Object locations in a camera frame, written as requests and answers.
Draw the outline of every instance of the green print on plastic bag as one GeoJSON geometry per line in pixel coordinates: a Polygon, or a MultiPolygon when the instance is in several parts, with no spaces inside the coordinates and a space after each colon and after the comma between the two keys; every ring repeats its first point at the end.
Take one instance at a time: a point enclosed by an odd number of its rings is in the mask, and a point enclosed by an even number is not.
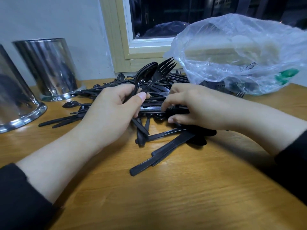
{"type": "Polygon", "coordinates": [[[278,81],[281,85],[285,85],[289,82],[290,78],[298,74],[298,69],[288,69],[278,73],[275,76],[276,81],[278,81]]]}

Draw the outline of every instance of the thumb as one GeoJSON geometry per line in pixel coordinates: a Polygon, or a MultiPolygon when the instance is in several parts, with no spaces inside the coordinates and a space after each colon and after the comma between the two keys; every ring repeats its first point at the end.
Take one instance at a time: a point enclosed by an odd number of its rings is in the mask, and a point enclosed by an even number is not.
{"type": "Polygon", "coordinates": [[[127,114],[133,116],[136,112],[139,112],[141,105],[146,99],[146,93],[140,92],[132,96],[126,103],[123,104],[127,114]]]}
{"type": "Polygon", "coordinates": [[[167,121],[168,123],[179,123],[179,124],[186,124],[186,125],[194,124],[194,120],[191,118],[191,114],[173,115],[169,117],[167,121]]]}

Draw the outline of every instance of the shiny metal surface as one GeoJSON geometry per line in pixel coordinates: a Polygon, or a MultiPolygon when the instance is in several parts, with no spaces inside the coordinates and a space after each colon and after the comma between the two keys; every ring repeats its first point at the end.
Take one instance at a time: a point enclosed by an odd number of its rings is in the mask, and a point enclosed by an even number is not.
{"type": "Polygon", "coordinates": [[[0,133],[30,123],[46,110],[0,45],[0,133]]]}
{"type": "Polygon", "coordinates": [[[13,44],[23,57],[41,92],[43,101],[72,98],[71,92],[84,89],[77,80],[64,38],[15,41],[13,44]]]}

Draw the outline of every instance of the white wall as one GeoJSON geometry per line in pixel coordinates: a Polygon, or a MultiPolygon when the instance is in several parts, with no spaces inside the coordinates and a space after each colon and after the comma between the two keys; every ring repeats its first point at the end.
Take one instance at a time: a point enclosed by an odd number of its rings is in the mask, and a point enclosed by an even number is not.
{"type": "Polygon", "coordinates": [[[28,85],[35,81],[11,42],[60,37],[81,80],[114,77],[99,0],[0,0],[0,44],[28,85]]]}

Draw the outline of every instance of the stainless steel canister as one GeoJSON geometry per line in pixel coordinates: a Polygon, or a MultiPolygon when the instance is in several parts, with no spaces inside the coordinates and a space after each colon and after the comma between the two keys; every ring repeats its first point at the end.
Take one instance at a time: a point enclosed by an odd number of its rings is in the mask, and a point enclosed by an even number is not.
{"type": "Polygon", "coordinates": [[[30,123],[46,110],[0,45],[0,133],[30,123]]]}
{"type": "Polygon", "coordinates": [[[64,38],[15,41],[13,44],[36,80],[41,100],[69,99],[72,92],[85,88],[77,79],[64,38]]]}

